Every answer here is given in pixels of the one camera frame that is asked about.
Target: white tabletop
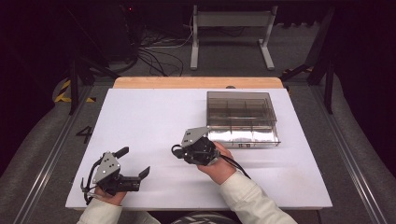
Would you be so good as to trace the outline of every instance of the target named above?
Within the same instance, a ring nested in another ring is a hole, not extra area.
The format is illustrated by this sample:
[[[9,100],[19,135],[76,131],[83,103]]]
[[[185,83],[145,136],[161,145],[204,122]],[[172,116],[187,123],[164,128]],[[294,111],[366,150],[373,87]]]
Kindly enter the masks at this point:
[[[138,192],[129,192],[126,210],[227,210],[219,186],[195,165],[177,159],[171,147],[187,129],[206,125],[208,91],[269,92],[276,112],[278,147],[231,149],[234,159],[284,209],[318,209],[332,202],[285,89],[110,89],[66,207],[86,207],[80,189],[92,165],[106,151],[129,147],[120,173],[150,174]]]

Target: transparent storage box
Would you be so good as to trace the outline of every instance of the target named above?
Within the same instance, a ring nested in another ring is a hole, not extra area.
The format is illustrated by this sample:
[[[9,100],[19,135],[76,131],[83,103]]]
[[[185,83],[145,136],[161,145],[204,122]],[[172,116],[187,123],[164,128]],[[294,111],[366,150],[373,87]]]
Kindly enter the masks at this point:
[[[228,148],[278,146],[276,115],[268,92],[209,91],[207,137]]]

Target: gray carpet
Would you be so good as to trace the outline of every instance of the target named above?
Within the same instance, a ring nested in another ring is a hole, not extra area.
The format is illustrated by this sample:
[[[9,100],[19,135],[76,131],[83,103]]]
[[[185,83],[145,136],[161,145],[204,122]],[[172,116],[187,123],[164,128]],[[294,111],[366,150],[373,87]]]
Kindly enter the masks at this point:
[[[178,57],[183,62],[183,77],[279,77],[285,69],[297,67],[304,62],[317,30],[317,26],[290,27],[289,29],[284,29],[280,25],[276,26],[269,43],[275,71],[265,69],[256,42],[262,34],[262,31],[258,29],[248,28],[239,37],[230,37],[215,31],[204,32],[200,36],[199,64],[196,71],[189,69],[191,43],[180,48],[152,50]],[[176,64],[179,69],[181,68],[180,62],[175,58],[164,54],[156,55],[160,62]],[[174,66],[165,65],[163,68],[166,74],[178,76],[179,71],[176,71]],[[158,73],[139,61],[133,68],[121,75],[152,76],[156,74]],[[322,91],[323,88],[322,86],[307,86],[304,82],[305,77],[306,74],[300,74],[285,85],[290,87],[290,98],[332,199],[332,208],[319,211],[321,221],[322,223],[346,224],[374,223],[373,217],[368,212],[368,206],[352,178],[353,174],[340,153],[340,147],[328,122],[329,115],[323,112],[321,101],[318,101],[315,94],[315,91]],[[95,126],[106,91],[111,88],[112,84],[111,78],[98,77],[93,87],[80,87],[80,92],[85,91],[87,96],[95,97],[96,102],[82,104],[73,117],[68,116],[69,103],[56,103],[56,106],[29,133],[0,179],[0,188],[3,190],[0,194],[1,223],[12,223],[15,220],[54,146],[60,146],[60,153],[57,155],[59,160],[56,160],[54,169],[50,170],[44,179],[45,187],[42,192],[38,192],[35,197],[36,201],[31,205],[30,213],[27,214],[25,220],[28,220],[27,223],[77,222],[81,212],[64,207],[71,189],[71,181],[87,146],[84,144],[84,137],[76,136],[76,134],[87,126]],[[331,118],[336,120],[386,221],[396,223],[396,215],[393,211],[396,207],[395,178],[378,158],[351,115],[337,78],[334,81],[333,90]],[[65,139],[59,139],[59,134],[65,132],[66,123],[72,124],[70,130],[67,130],[68,135]],[[287,212],[299,223],[319,223],[318,214],[315,211]],[[129,215],[128,212],[122,213],[120,223],[128,223]]]

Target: white sleeve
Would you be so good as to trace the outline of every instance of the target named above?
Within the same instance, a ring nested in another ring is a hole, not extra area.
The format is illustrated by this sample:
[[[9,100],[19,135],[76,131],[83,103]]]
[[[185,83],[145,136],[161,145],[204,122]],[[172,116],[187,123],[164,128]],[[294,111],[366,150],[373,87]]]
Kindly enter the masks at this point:
[[[254,181],[235,172],[221,186],[220,193],[242,223],[296,223]]]
[[[79,218],[78,224],[117,223],[119,221],[121,211],[121,206],[92,199],[84,213]]]

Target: white metal stand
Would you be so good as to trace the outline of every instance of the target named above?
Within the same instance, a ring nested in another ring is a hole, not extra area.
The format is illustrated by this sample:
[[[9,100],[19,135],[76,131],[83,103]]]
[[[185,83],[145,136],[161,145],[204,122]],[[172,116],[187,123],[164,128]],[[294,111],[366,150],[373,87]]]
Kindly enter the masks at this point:
[[[276,17],[277,7],[272,7],[271,11],[198,11],[194,6],[193,27],[192,27],[192,51],[191,51],[191,70],[198,68],[198,27],[204,26],[260,26],[265,27],[264,39],[259,39],[262,56],[268,70],[274,70],[274,63],[268,51],[267,44]]]

